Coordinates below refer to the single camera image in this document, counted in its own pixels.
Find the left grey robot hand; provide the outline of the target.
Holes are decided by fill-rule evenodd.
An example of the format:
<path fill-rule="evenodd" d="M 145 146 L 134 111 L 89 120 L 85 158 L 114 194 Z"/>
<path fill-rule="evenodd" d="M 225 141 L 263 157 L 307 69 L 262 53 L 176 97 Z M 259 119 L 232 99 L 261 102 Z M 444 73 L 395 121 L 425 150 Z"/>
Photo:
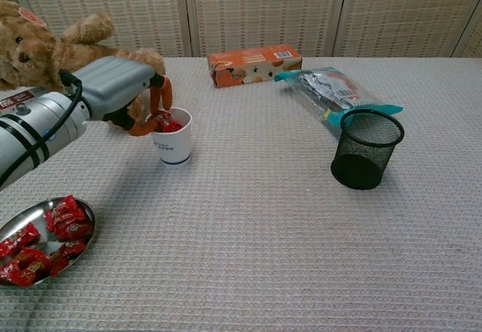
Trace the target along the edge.
<path fill-rule="evenodd" d="M 91 120 L 102 120 L 119 126 L 132 136 L 144 136 L 157 128 L 154 118 L 172 107 L 170 79 L 151 65 L 119 56 L 105 56 L 73 72 L 82 86 L 82 99 Z M 129 107 L 150 90 L 147 120 L 139 120 Z"/>

